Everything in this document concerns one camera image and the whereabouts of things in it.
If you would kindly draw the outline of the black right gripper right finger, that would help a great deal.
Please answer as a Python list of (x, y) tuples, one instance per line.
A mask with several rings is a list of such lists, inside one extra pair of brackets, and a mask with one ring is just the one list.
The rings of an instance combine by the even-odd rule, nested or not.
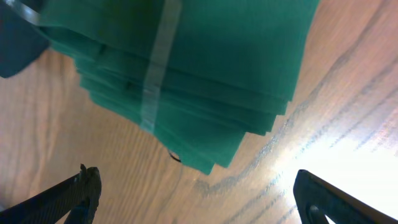
[(300, 169), (294, 182), (294, 198), (304, 224), (397, 224), (397, 220), (366, 205), (313, 173)]

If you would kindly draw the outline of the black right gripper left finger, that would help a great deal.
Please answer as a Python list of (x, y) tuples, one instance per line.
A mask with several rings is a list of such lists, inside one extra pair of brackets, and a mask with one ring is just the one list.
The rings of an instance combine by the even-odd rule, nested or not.
[(101, 196), (97, 167), (80, 166), (80, 172), (46, 191), (1, 212), (1, 223), (92, 224)]

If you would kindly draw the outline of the navy garment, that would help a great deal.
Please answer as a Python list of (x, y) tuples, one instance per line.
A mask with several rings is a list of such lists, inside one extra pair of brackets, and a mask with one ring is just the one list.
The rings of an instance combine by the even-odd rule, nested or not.
[(44, 0), (1, 0), (1, 77), (17, 75), (48, 49), (36, 29)]

